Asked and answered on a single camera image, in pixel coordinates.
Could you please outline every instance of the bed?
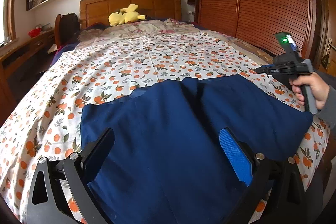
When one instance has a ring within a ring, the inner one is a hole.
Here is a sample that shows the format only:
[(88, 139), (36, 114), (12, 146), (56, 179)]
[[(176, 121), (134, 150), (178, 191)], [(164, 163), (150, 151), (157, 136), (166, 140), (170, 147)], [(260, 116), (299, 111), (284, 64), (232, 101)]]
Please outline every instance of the bed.
[[(110, 13), (130, 3), (153, 19), (106, 26)], [(0, 129), (0, 193), (22, 223), (38, 159), (60, 160), (81, 151), (80, 120), (87, 104), (109, 102), (166, 79), (240, 74), (283, 103), (304, 110), (284, 85), (255, 73), (271, 56), (239, 39), (181, 22), (180, 0), (82, 0), (79, 18), (81, 31), (63, 45), (54, 64)], [(328, 125), (314, 117), (293, 155), (305, 189), (329, 132)], [(85, 223), (66, 183), (63, 191), (74, 217)], [(265, 203), (259, 203), (255, 219)]]

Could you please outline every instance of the human hand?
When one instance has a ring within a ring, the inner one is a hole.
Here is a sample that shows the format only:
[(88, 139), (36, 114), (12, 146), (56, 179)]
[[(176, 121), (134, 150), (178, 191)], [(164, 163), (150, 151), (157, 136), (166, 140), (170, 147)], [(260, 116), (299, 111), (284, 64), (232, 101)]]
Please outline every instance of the human hand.
[(311, 75), (301, 75), (296, 80), (289, 80), (292, 85), (292, 91), (298, 99), (299, 105), (305, 104), (305, 98), (301, 94), (301, 85), (309, 85), (316, 100), (317, 109), (322, 109), (326, 103), (330, 87), (326, 82), (316, 73)]

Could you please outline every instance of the floral bedsheet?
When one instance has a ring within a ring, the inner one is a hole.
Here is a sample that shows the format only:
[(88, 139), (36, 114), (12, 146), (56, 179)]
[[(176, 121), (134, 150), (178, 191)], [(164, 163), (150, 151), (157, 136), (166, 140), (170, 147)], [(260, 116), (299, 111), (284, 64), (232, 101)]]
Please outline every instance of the floral bedsheet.
[[(206, 31), (183, 34), (172, 30), (103, 39), (63, 53), (0, 129), (0, 193), (22, 223), (26, 222), (29, 188), (38, 159), (46, 156), (61, 160), (73, 151), (81, 151), (81, 113), (87, 104), (102, 104), (166, 79), (238, 73), (267, 94), (303, 111), (285, 86), (271, 76), (255, 73), (259, 65), (236, 50), (230, 37), (218, 39)], [(293, 155), (305, 189), (328, 136), (328, 125), (314, 117)], [(75, 218), (85, 223), (66, 183), (62, 185)], [(264, 207), (262, 200), (255, 217)]]

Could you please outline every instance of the window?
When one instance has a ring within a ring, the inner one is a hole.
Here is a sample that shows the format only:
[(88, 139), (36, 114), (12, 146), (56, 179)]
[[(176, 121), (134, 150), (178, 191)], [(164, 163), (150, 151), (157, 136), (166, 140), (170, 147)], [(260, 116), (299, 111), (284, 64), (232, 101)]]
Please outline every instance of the window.
[(5, 25), (4, 25), (4, 14), (5, 14), (5, 0), (0, 0), (0, 45), (5, 41)]

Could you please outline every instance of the wooden desk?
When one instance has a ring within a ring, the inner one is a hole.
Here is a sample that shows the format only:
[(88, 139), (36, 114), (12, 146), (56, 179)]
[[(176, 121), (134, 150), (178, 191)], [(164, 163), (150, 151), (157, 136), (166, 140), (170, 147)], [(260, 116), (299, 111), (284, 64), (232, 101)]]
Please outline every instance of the wooden desk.
[(54, 30), (27, 41), (14, 41), (0, 48), (0, 126), (17, 105), (7, 79), (29, 58), (54, 41)]

